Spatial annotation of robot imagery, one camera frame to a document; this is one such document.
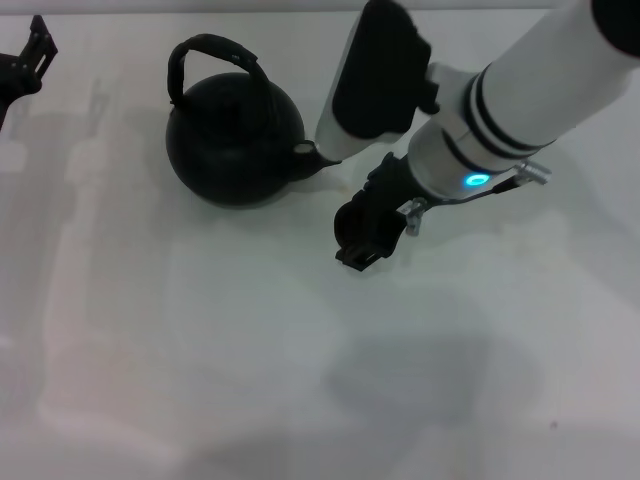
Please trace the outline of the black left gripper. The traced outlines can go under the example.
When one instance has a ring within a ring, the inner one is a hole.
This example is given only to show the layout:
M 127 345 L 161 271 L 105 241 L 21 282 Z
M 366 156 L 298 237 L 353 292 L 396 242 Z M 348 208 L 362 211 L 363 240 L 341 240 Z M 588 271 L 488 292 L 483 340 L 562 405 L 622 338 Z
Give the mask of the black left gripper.
M 0 53 L 0 130 L 13 102 L 42 88 L 58 49 L 41 15 L 34 15 L 28 41 L 18 56 Z

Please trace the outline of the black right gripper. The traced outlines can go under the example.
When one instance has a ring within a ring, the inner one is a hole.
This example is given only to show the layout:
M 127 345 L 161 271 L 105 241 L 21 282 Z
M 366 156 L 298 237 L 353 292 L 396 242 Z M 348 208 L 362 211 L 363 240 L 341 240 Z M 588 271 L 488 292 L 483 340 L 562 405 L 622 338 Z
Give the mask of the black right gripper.
M 425 195 L 426 190 L 414 178 L 408 157 L 397 158 L 388 153 L 367 176 L 366 211 L 370 214 L 397 211 L 407 202 Z M 337 235 L 339 250 L 335 258 L 344 266 L 363 272 L 377 261 L 389 258 L 399 239 L 400 234 L 365 239 Z

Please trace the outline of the black round teapot with handle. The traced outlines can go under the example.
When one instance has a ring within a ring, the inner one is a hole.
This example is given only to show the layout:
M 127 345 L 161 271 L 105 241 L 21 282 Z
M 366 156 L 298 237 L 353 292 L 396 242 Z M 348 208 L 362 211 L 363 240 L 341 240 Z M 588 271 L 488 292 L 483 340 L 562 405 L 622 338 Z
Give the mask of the black round teapot with handle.
M 238 70 L 186 88 L 191 51 Z M 198 34 L 177 45 L 168 61 L 167 91 L 170 164 L 183 184 L 207 201 L 224 207 L 263 203 L 333 164 L 306 138 L 298 108 L 268 79 L 256 55 L 230 39 Z

